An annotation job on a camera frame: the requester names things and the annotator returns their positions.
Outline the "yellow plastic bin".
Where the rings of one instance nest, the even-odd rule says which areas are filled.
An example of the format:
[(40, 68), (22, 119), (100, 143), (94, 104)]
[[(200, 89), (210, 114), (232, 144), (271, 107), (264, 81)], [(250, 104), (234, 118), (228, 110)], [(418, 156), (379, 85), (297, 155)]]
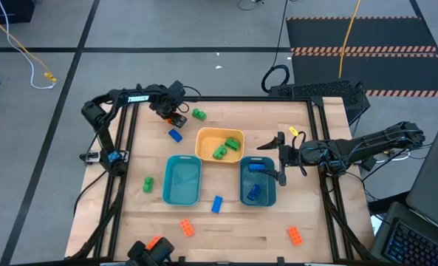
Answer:
[[(239, 143), (239, 147), (234, 150), (225, 145), (228, 139), (233, 139)], [(217, 159), (214, 154), (225, 148), (226, 152), (222, 157)], [(197, 132), (196, 156), (203, 161), (213, 163), (237, 163), (244, 156), (244, 133), (238, 129), (221, 129), (203, 127)]]

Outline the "black hazard-striped floor mat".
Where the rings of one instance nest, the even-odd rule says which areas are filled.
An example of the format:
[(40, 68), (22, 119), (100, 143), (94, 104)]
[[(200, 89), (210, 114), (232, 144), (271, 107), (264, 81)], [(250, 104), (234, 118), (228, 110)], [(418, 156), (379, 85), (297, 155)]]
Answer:
[(296, 83), (360, 81), (368, 96), (438, 98), (438, 47), (417, 16), (290, 17)]

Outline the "black bulky object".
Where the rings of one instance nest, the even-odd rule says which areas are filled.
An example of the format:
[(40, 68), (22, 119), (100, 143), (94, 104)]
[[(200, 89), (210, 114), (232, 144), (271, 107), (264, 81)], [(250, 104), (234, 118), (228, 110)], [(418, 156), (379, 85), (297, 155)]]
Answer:
[(160, 237), (150, 248), (144, 242), (136, 241), (127, 253), (126, 266), (165, 266), (166, 262), (171, 262), (173, 251), (174, 246), (165, 237)]

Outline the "slate blue plastic bin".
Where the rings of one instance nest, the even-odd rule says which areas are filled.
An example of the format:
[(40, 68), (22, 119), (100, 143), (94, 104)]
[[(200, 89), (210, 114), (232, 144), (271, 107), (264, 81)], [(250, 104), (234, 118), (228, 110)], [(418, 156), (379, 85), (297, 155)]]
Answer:
[[(270, 207), (276, 202), (276, 181), (261, 171), (249, 171), (250, 163), (262, 163), (266, 165), (266, 170), (274, 170), (275, 165), (269, 157), (243, 157), (239, 164), (240, 169), (240, 200), (242, 204), (248, 206)], [(250, 201), (247, 194), (253, 184), (259, 184), (261, 192), (256, 201)]]

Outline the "backlit black keyboard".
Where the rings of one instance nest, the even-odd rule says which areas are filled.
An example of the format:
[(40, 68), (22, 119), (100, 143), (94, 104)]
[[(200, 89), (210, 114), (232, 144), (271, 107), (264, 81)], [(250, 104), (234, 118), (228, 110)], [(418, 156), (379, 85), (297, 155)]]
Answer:
[(394, 202), (376, 233), (370, 253), (396, 264), (438, 266), (438, 227)]

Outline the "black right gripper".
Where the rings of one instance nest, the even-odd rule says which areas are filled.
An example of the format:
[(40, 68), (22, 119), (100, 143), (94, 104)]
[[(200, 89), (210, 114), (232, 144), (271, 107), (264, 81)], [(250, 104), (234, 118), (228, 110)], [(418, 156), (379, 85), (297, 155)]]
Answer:
[(271, 176), (278, 181), (280, 186), (287, 184), (285, 168), (291, 166), (300, 166), (300, 150), (295, 147), (296, 136), (293, 137), (291, 145), (285, 144), (285, 136), (283, 132), (278, 132), (277, 137), (274, 137), (269, 143), (259, 146), (257, 150), (269, 150), (278, 148), (279, 171), (262, 170), (261, 172)]

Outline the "black aluminium table frame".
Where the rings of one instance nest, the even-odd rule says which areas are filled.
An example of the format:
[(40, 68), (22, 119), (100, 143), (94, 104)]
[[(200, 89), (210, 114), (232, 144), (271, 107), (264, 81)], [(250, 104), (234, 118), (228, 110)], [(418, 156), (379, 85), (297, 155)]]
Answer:
[[(124, 260), (136, 241), (166, 237), (175, 247), (172, 259), (187, 262), (331, 262), (318, 171), (287, 169), (287, 185), (278, 187), (276, 203), (268, 208), (243, 205), (239, 199), (237, 163), (202, 164), (197, 204), (181, 207), (162, 199), (165, 164), (175, 154), (193, 154), (197, 132), (203, 127), (238, 129), (244, 133), (247, 156), (276, 159), (275, 150), (257, 150), (277, 132), (292, 126), (308, 137), (324, 134), (318, 115), (309, 116), (307, 102), (268, 97), (203, 97), (194, 107), (204, 111), (205, 121), (189, 118), (180, 129), (183, 139), (174, 141), (170, 126), (146, 105), (131, 107), (112, 121), (110, 131), (120, 136), (120, 146), (130, 152), (123, 206), (109, 224), (100, 247), (102, 256)], [(143, 192), (145, 177), (154, 178), (151, 193)], [(218, 214), (211, 211), (215, 196), (223, 198)], [(186, 237), (179, 222), (188, 219), (194, 235)], [(294, 246), (287, 232), (295, 226), (303, 243)]]

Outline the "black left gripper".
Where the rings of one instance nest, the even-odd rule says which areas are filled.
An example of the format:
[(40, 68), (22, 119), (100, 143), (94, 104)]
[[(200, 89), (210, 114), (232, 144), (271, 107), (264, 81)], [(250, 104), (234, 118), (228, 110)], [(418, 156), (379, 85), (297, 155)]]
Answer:
[(187, 117), (175, 113), (178, 107), (177, 99), (168, 93), (150, 96), (150, 109), (162, 119), (173, 117), (173, 125), (182, 128), (188, 121)]

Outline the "teal plastic bin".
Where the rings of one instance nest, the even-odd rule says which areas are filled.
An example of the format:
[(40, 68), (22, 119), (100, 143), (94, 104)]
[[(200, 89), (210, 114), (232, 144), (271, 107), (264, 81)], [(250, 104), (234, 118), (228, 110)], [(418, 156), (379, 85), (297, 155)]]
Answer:
[(162, 199), (169, 205), (192, 206), (199, 201), (202, 161), (191, 155), (168, 158), (163, 180)]

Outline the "black power adapter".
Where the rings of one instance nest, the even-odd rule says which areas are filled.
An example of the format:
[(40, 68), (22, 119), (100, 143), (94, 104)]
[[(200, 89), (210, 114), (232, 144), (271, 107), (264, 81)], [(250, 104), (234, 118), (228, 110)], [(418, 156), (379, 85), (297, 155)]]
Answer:
[(376, 163), (377, 160), (374, 157), (370, 157), (368, 159), (363, 160), (360, 166), (366, 171), (371, 171)]

